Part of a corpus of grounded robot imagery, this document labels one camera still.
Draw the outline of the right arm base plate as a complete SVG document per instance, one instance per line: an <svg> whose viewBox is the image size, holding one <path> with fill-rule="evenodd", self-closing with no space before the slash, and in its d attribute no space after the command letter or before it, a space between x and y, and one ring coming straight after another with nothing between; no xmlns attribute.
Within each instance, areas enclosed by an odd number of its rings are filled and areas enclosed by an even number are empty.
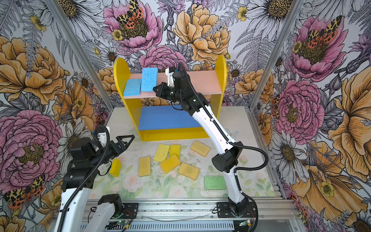
<svg viewBox="0 0 371 232"><path fill-rule="evenodd" d="M230 202L217 202L216 211L218 218L255 218L258 208L250 202L242 212L235 214L231 209Z"/></svg>

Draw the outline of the thick yellow sponge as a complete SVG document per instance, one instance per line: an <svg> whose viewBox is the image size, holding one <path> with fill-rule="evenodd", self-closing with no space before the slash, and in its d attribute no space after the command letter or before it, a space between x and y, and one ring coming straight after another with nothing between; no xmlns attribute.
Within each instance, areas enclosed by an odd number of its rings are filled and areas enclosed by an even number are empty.
<svg viewBox="0 0 371 232"><path fill-rule="evenodd" d="M176 155L171 155L164 161L160 163L162 171L167 174L172 171L174 168L178 167L181 164L180 159Z"/></svg>

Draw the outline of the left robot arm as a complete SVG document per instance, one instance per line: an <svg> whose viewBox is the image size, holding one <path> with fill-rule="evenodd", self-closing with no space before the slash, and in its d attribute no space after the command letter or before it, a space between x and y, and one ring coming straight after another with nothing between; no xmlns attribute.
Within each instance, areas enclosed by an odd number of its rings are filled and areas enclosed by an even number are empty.
<svg viewBox="0 0 371 232"><path fill-rule="evenodd" d="M70 148L72 160L62 181L56 232L79 231L94 180L100 174L99 167L112 164L114 158L128 149L134 138L134 135L118 136L117 142L107 141L105 146L88 137L73 142Z"/></svg>

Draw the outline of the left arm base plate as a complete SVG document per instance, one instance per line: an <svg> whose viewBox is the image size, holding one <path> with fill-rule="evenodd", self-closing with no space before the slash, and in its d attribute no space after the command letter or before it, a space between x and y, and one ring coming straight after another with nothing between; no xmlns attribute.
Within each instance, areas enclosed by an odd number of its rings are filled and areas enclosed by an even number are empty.
<svg viewBox="0 0 371 232"><path fill-rule="evenodd" d="M122 210L114 214L111 219L136 219L138 208L138 203L123 203Z"/></svg>

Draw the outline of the blue sponge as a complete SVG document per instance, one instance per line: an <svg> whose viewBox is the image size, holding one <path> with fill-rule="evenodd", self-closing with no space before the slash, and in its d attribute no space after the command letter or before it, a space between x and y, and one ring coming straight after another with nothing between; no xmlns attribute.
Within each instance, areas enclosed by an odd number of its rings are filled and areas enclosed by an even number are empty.
<svg viewBox="0 0 371 232"><path fill-rule="evenodd" d="M153 87L157 86L158 68L149 67L142 70L142 92L152 92Z"/></svg>
<svg viewBox="0 0 371 232"><path fill-rule="evenodd" d="M124 97L139 96L141 94L141 79L129 79L126 82Z"/></svg>

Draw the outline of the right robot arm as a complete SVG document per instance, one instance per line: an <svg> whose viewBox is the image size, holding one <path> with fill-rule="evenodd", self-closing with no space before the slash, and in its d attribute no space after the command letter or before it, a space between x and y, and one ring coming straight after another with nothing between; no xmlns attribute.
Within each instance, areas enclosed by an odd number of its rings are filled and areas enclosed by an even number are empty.
<svg viewBox="0 0 371 232"><path fill-rule="evenodd" d="M153 91L159 98L180 103L182 110L188 112L212 140L217 150L212 163L223 174L231 212L240 216L248 205L234 173L242 149L232 144L234 140L222 128L206 98L196 92L186 71L172 67L167 68L165 74L168 81L154 87Z"/></svg>

